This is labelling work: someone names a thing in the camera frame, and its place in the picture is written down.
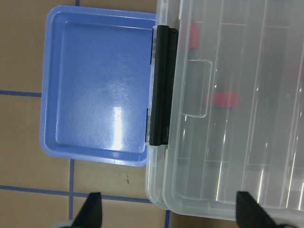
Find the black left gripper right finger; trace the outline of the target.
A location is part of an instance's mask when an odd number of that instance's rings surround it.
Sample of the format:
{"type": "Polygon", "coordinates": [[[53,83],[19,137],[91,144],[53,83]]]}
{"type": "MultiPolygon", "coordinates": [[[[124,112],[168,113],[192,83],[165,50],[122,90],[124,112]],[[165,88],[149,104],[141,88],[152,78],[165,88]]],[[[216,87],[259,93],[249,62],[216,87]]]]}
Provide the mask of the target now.
{"type": "Polygon", "coordinates": [[[276,228],[277,224],[247,191],[236,194],[236,223],[239,228],[276,228]]]}

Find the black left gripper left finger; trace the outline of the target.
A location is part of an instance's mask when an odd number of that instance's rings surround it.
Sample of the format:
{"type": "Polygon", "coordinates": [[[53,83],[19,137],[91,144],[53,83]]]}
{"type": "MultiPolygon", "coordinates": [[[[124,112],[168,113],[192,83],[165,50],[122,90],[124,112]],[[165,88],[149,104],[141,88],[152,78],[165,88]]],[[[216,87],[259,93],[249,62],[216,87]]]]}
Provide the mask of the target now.
{"type": "Polygon", "coordinates": [[[73,228],[101,228],[102,196],[100,192],[92,192],[88,195],[81,210],[72,223],[73,228]]]}

